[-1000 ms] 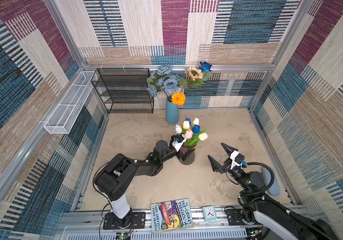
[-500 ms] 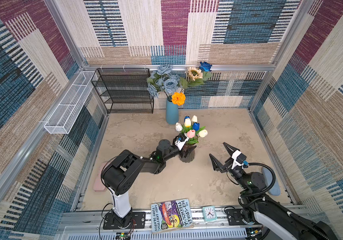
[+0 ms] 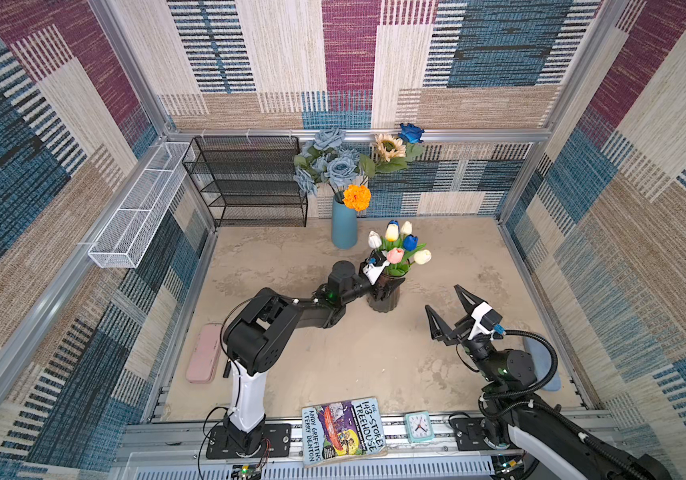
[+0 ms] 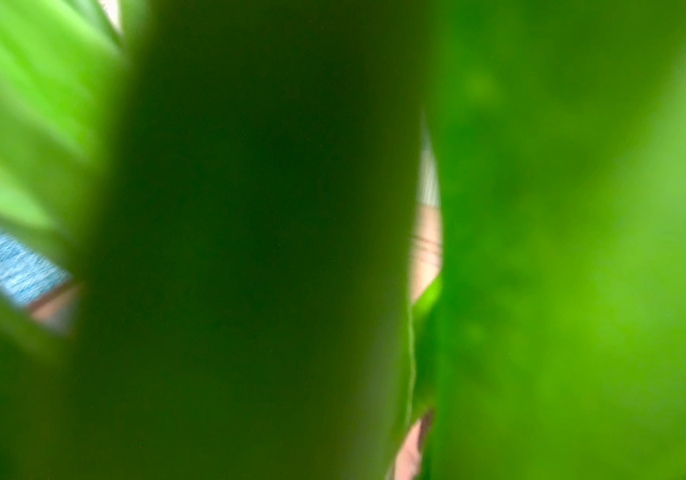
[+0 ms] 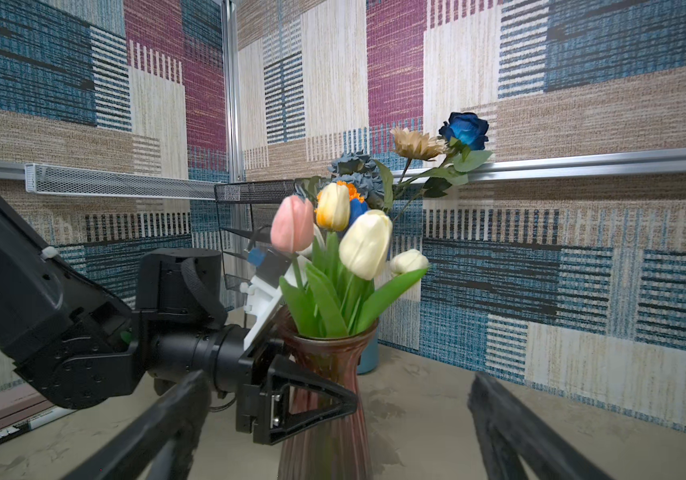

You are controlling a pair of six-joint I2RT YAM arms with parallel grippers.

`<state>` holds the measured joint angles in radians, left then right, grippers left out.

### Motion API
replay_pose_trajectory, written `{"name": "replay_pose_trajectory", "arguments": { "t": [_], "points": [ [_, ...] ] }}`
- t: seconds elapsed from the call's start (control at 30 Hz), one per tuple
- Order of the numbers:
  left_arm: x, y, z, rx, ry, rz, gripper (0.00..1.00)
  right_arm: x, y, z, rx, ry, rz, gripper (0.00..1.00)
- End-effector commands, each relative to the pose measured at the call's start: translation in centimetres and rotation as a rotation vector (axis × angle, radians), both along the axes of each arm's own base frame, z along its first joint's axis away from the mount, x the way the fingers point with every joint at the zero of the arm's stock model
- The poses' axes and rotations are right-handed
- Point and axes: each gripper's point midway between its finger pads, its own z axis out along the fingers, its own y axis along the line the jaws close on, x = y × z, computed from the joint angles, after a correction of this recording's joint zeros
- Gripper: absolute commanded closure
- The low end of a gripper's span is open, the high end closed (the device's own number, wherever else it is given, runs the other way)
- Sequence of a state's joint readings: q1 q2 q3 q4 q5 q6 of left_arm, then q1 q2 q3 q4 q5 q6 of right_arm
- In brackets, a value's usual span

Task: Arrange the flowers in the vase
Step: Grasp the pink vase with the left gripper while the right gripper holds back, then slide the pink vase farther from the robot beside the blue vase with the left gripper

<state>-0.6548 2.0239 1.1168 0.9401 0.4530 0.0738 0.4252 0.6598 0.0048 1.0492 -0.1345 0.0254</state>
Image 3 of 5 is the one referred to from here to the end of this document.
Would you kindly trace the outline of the pink tulip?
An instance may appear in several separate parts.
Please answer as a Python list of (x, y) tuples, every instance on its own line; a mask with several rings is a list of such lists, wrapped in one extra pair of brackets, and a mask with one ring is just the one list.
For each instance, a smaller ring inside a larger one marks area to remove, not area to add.
[(387, 252), (386, 260), (390, 265), (398, 265), (404, 257), (405, 250), (400, 247), (394, 247)]

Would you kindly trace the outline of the white tulip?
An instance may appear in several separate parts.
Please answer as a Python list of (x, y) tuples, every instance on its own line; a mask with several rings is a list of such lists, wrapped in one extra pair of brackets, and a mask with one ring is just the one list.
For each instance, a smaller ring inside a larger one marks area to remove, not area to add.
[(375, 232), (370, 231), (368, 235), (368, 246), (373, 250), (379, 250), (382, 246), (381, 236)]
[(428, 249), (421, 249), (413, 255), (412, 262), (418, 265), (424, 265), (431, 259), (432, 253)]

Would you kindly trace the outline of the red ribbed glass vase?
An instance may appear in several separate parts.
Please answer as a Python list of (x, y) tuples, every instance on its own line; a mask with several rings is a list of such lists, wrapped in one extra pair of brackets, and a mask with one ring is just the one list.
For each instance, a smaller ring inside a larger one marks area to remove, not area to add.
[(381, 274), (372, 287), (372, 291), (366, 297), (368, 305), (379, 313), (388, 313), (394, 310), (400, 298), (400, 287), (405, 280), (404, 276)]

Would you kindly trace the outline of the yellow tulip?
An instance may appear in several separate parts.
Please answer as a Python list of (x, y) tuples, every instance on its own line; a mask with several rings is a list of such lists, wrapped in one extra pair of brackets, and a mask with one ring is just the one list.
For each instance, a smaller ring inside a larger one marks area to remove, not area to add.
[(388, 242), (396, 242), (399, 239), (400, 236), (400, 228), (397, 228), (395, 225), (388, 225), (384, 238)]

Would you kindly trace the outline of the cream tulip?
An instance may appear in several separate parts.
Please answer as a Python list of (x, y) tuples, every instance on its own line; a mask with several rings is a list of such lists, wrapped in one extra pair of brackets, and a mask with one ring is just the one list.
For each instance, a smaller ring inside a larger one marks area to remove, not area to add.
[(412, 234), (412, 224), (410, 221), (405, 221), (401, 225), (400, 233), (402, 236), (406, 237)]

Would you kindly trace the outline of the blue ceramic vase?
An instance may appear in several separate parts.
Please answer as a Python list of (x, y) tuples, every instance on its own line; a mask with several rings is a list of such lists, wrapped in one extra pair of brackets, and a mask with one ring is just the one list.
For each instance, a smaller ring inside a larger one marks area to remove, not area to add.
[(342, 201), (334, 200), (332, 203), (332, 229), (331, 239), (333, 244), (347, 250), (357, 243), (357, 212), (347, 207)]

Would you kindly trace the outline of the orange marigold flower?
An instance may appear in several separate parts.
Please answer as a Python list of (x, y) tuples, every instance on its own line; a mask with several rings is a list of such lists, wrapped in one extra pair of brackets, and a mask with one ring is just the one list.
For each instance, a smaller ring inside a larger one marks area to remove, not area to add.
[(349, 185), (343, 193), (343, 204), (356, 212), (366, 210), (371, 202), (371, 192), (366, 185)]

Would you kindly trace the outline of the cream sunflower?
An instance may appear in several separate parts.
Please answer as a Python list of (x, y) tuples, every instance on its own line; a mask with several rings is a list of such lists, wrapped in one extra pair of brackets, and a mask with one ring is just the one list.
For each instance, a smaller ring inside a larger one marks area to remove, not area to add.
[(390, 134), (377, 134), (374, 156), (361, 155), (359, 159), (359, 170), (365, 178), (395, 173), (408, 167), (406, 145), (402, 139)]

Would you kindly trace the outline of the pale blue rose bouquet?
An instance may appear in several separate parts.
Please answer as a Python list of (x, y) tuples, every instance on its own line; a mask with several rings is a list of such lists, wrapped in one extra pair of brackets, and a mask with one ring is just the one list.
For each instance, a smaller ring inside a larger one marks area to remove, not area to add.
[(305, 195), (317, 195), (318, 186), (327, 184), (333, 198), (342, 203), (344, 191), (362, 175), (360, 153), (344, 148), (346, 131), (340, 128), (319, 130), (294, 157), (294, 180)]

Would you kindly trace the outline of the dark blue rose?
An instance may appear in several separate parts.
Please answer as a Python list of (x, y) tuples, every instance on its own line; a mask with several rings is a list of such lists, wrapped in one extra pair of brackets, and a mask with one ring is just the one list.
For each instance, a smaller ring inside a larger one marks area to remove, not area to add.
[(412, 161), (423, 152), (424, 130), (412, 123), (401, 123), (398, 137), (403, 141), (406, 159)]

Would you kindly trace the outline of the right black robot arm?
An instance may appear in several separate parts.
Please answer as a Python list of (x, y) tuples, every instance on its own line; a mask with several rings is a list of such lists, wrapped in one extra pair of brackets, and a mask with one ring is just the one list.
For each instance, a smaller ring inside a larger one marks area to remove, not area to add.
[[(557, 373), (555, 348), (540, 334), (503, 328), (502, 316), (489, 303), (459, 285), (454, 290), (465, 316), (451, 327), (427, 305), (429, 330), (433, 340), (461, 346), (487, 381), (478, 408), (489, 446), (522, 449), (561, 479), (671, 478), (654, 457), (615, 448), (548, 405), (537, 392)], [(549, 368), (541, 379), (531, 354), (495, 348), (493, 342), (507, 336), (529, 338), (545, 348)]]

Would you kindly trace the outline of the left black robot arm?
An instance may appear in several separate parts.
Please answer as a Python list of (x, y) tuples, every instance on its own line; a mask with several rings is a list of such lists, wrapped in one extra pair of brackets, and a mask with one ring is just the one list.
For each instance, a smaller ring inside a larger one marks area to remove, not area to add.
[(248, 451), (263, 441), (266, 375), (295, 330), (329, 329), (342, 319), (346, 306), (353, 301), (393, 295), (405, 279), (388, 280), (385, 269), (384, 262), (366, 261), (357, 267), (338, 261), (327, 281), (309, 298), (281, 295), (266, 287), (249, 299), (221, 341), (233, 373), (232, 400), (224, 418), (231, 441)]

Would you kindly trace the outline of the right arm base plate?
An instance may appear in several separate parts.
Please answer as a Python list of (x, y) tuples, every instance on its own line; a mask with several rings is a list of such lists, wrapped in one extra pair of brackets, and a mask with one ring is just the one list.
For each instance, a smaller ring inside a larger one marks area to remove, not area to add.
[(471, 417), (465, 412), (455, 412), (448, 416), (447, 422), (459, 451), (501, 451), (509, 447), (508, 443), (495, 443), (488, 438), (484, 417)]

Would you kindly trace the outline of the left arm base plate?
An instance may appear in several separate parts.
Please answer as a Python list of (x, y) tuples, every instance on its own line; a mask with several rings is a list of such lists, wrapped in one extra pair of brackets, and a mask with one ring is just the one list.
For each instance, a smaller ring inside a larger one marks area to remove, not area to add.
[(292, 425), (289, 423), (260, 423), (250, 432), (239, 430), (227, 422), (208, 432), (205, 457), (208, 460), (255, 458), (268, 453), (270, 458), (289, 456)]

